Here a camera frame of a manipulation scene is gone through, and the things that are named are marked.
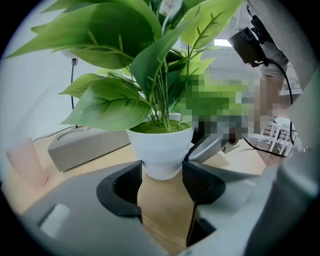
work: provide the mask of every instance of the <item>pink cup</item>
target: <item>pink cup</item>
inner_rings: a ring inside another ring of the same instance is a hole
[[[46,183],[48,176],[40,164],[31,138],[15,148],[8,149],[5,154],[16,172],[33,188],[39,188]]]

